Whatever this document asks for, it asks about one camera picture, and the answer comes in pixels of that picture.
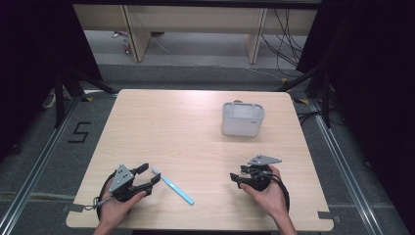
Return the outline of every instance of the human arm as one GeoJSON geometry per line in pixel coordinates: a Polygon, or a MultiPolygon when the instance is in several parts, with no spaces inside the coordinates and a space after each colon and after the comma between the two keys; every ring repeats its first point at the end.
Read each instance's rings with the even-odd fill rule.
{"type": "MultiPolygon", "coordinates": [[[[280,171],[276,167],[273,165],[269,167],[272,174],[281,178],[280,171]]],[[[283,191],[276,182],[271,180],[268,187],[261,192],[244,183],[241,183],[241,188],[256,200],[265,213],[274,219],[281,235],[297,234],[287,211],[283,191]]]]}
{"type": "MultiPolygon", "coordinates": [[[[103,199],[112,195],[108,191],[113,180],[107,183],[103,199]]],[[[100,223],[95,229],[94,235],[111,234],[127,217],[128,212],[134,205],[146,196],[146,191],[140,192],[126,202],[119,202],[116,199],[110,199],[101,205],[100,223]]]]}

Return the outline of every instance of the table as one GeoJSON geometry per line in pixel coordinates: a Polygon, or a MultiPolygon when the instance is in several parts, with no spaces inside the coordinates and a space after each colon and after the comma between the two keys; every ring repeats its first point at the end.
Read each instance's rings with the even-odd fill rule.
{"type": "MultiPolygon", "coordinates": [[[[108,175],[125,164],[149,163],[195,200],[190,206],[164,182],[136,205],[120,228],[167,230],[276,230],[273,220],[238,189],[229,173],[263,154],[276,164],[291,196],[290,216],[298,231],[329,231],[333,220],[287,93],[201,90],[121,90],[75,204],[90,205],[108,175]],[[265,118],[256,137],[221,133],[225,102],[258,103],[265,118]]],[[[134,185],[148,182],[151,170],[134,185]]],[[[70,227],[95,227],[95,211],[69,213],[70,227]]]]}

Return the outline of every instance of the toothbrush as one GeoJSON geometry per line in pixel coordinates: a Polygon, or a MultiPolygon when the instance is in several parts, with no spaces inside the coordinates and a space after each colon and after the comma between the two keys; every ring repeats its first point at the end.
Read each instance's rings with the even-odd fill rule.
{"type": "MultiPolygon", "coordinates": [[[[160,171],[153,167],[153,173],[158,174],[160,171]]],[[[180,195],[186,202],[188,202],[190,205],[194,205],[195,201],[193,201],[185,192],[183,192],[181,189],[179,189],[173,182],[171,182],[169,179],[161,175],[161,179],[168,185],[172,190],[174,190],[178,195],[180,195]]]]}

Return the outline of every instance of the translucent plastic box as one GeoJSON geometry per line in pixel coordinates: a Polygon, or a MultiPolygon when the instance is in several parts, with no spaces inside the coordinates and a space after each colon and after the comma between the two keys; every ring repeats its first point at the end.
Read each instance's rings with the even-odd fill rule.
{"type": "Polygon", "coordinates": [[[222,107],[222,133],[257,136],[264,117],[265,110],[259,104],[227,102],[222,107]]]}

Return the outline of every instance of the person's left hand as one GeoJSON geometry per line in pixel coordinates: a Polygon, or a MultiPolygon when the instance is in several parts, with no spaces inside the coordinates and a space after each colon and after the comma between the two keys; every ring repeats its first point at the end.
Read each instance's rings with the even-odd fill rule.
{"type": "MultiPolygon", "coordinates": [[[[109,192],[109,188],[113,180],[111,179],[106,186],[105,193],[102,200],[112,196],[109,192]]],[[[128,212],[134,205],[146,196],[146,191],[140,192],[130,200],[126,202],[119,202],[117,199],[112,198],[109,201],[101,205],[101,218],[94,234],[110,234],[116,229],[127,217],[128,212]]]]}

